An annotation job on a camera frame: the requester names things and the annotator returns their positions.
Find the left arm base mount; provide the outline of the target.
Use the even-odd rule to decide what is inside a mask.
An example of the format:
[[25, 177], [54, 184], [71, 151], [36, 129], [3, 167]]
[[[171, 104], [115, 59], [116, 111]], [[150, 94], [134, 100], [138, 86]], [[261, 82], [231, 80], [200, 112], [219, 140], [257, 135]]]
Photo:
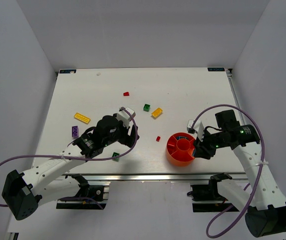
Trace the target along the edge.
[[59, 210], [104, 210], [108, 200], [109, 186], [89, 183], [82, 175], [71, 176], [76, 180], [79, 190], [75, 196], [68, 196], [57, 201], [56, 209]]

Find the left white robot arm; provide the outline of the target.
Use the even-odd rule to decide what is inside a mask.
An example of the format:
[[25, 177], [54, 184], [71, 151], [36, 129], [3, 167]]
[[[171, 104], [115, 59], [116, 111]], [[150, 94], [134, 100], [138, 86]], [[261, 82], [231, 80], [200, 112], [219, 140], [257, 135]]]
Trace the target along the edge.
[[113, 143], [132, 150], [139, 139], [134, 117], [135, 111], [130, 108], [105, 115], [58, 156], [50, 156], [47, 161], [22, 173], [16, 170], [8, 173], [1, 195], [15, 219], [24, 220], [40, 205], [57, 199], [86, 199], [89, 184], [81, 174], [68, 176], [58, 183], [55, 180], [72, 168], [97, 161], [103, 150]]

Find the yellow long flat lego plate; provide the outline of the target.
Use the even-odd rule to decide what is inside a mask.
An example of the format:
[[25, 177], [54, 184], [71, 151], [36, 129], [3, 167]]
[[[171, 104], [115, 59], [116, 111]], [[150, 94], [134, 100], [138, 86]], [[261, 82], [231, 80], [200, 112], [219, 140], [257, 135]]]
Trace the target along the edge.
[[88, 118], [88, 117], [86, 117], [86, 116], [84, 116], [84, 115], [82, 115], [82, 114], [80, 114], [78, 112], [74, 115], [74, 119], [76, 119], [76, 120], [78, 120], [78, 121], [80, 121], [80, 122], [82, 122], [82, 123], [84, 123], [86, 125], [89, 124], [90, 121], [91, 121], [90, 118]]

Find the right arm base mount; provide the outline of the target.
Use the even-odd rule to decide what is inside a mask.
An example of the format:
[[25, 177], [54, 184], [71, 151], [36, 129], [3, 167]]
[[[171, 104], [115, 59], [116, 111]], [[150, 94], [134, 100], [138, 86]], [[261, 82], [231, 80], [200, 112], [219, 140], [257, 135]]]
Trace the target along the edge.
[[194, 213], [219, 213], [231, 205], [224, 197], [214, 197], [207, 184], [191, 185], [187, 196], [192, 199]]

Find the blue label sticker right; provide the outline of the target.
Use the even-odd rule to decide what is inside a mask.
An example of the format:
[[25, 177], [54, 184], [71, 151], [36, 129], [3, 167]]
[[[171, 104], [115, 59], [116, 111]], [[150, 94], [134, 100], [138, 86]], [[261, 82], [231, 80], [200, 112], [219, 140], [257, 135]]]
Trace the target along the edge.
[[208, 67], [207, 70], [209, 72], [224, 72], [225, 71], [223, 67]]

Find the blue label sticker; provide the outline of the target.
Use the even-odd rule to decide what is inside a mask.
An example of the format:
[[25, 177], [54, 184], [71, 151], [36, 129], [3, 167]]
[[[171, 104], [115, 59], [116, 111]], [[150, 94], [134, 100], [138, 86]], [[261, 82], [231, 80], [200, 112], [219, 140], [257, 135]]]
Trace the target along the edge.
[[224, 72], [225, 71], [223, 67], [208, 67], [207, 70], [209, 72]]
[[59, 74], [74, 74], [76, 73], [76, 69], [61, 69]]

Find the red sloped lego piece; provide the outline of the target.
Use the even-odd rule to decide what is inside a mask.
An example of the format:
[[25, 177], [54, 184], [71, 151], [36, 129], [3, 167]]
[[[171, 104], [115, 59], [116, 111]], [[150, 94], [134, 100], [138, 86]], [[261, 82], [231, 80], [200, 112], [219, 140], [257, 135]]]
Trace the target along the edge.
[[130, 93], [129, 93], [129, 92], [124, 92], [123, 95], [124, 95], [125, 97], [128, 97], [128, 96], [130, 96]]

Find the yellow 2x3 lego brick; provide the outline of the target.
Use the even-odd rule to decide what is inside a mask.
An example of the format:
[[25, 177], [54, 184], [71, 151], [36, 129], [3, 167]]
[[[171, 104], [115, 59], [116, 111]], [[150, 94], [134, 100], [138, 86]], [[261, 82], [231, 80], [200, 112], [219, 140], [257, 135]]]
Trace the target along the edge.
[[161, 114], [163, 113], [163, 110], [159, 107], [157, 109], [155, 109], [152, 113], [151, 116], [156, 119], [158, 118]]

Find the orange divided round container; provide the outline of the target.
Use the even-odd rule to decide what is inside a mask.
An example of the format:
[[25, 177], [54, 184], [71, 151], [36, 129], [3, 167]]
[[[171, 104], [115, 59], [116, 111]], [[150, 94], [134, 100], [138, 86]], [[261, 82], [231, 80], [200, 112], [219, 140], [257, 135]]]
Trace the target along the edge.
[[[188, 137], [187, 139], [177, 140], [178, 136]], [[194, 141], [196, 139], [188, 133], [178, 132], [171, 135], [166, 143], [166, 159], [177, 167], [186, 167], [195, 159], [192, 154], [194, 150]]]

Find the green lego brick near front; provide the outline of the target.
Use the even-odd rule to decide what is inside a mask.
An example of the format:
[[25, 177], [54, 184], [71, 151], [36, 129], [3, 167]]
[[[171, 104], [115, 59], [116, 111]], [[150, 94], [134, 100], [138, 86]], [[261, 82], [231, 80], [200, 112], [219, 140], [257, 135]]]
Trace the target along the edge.
[[119, 156], [120, 156], [119, 153], [114, 152], [114, 153], [112, 154], [112, 160], [115, 161], [115, 162], [119, 162], [119, 159], [120, 159]]

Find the purple lego piece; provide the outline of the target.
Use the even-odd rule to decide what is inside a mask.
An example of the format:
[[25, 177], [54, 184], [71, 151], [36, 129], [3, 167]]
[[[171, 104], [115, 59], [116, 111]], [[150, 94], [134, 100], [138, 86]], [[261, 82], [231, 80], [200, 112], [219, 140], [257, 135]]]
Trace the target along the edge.
[[79, 137], [79, 128], [78, 126], [72, 126], [71, 128], [71, 135], [74, 139]]

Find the green square lego brick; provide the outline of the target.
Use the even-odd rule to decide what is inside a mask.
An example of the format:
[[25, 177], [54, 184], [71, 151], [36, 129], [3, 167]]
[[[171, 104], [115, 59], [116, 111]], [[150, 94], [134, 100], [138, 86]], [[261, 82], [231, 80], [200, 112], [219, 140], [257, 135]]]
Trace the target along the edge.
[[145, 111], [145, 112], [149, 112], [150, 111], [150, 105], [149, 104], [144, 104], [144, 106], [143, 106], [143, 111]]

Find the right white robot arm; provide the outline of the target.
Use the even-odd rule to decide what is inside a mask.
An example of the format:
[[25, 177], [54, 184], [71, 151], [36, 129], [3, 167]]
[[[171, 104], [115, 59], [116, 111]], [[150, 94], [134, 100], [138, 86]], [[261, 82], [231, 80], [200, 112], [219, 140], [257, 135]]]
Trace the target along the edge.
[[197, 118], [190, 120], [187, 131], [196, 134], [195, 158], [211, 159], [218, 149], [230, 148], [240, 161], [251, 193], [246, 192], [227, 173], [210, 177], [207, 193], [214, 199], [225, 198], [240, 211], [250, 233], [264, 237], [286, 232], [286, 197], [276, 183], [265, 160], [265, 143], [253, 122], [242, 125], [236, 119], [235, 106], [215, 114], [217, 132], [209, 133]]

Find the aluminium front table rail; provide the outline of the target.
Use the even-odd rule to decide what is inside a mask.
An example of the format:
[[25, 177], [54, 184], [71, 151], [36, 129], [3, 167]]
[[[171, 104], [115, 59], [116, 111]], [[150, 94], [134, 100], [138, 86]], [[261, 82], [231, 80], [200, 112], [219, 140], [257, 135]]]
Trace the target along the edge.
[[184, 174], [84, 174], [88, 181], [202, 181], [209, 180], [217, 173], [184, 173]]

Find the blue label sticker left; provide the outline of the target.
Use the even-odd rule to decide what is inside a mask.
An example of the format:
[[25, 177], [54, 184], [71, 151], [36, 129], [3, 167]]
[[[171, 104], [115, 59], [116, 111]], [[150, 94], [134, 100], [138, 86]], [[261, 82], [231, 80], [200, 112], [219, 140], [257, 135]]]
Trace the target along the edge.
[[61, 69], [59, 74], [74, 74], [76, 73], [76, 69]]

